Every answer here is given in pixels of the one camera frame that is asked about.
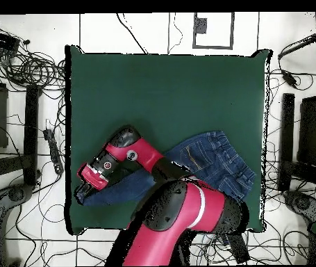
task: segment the green mat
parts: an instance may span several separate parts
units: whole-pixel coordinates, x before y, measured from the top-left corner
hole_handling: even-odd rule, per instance
[[[263,107],[270,51],[258,51],[252,57],[82,54],[71,46],[65,53],[66,70],[71,70],[67,79],[71,108],[68,98],[66,102],[71,138],[65,163],[69,232],[77,234],[86,227],[126,228],[135,201],[83,207],[72,196],[80,183],[76,176],[80,165],[91,160],[123,124],[135,126],[161,152],[193,135],[224,131],[257,174],[246,201],[249,228],[263,231]]]

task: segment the denim fabric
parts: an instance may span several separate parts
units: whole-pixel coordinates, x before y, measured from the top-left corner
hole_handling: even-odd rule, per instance
[[[188,167],[198,179],[236,200],[242,200],[248,194],[256,176],[222,131],[193,136],[164,155],[170,161]],[[80,201],[84,206],[140,201],[154,184],[150,173],[139,169],[120,182]]]

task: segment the power strip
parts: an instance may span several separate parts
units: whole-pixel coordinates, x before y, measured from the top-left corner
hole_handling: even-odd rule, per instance
[[[48,141],[50,149],[50,159],[54,164],[54,170],[57,175],[64,173],[63,164],[61,163],[61,158],[58,150],[58,145],[54,138],[53,132],[50,129],[45,129],[43,131],[44,139]]]

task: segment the black cable plug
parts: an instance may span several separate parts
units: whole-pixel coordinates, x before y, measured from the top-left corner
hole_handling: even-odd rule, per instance
[[[283,79],[288,85],[292,86],[293,88],[296,88],[297,81],[289,72],[281,70],[281,74],[283,75]]]

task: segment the red robot arm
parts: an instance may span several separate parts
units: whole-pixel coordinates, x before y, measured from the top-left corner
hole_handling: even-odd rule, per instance
[[[135,210],[128,229],[120,232],[107,266],[166,266],[185,230],[230,234],[246,225],[246,207],[168,161],[132,126],[119,129],[90,164],[81,166],[83,183],[76,193],[103,189],[125,159],[137,161],[157,184]]]

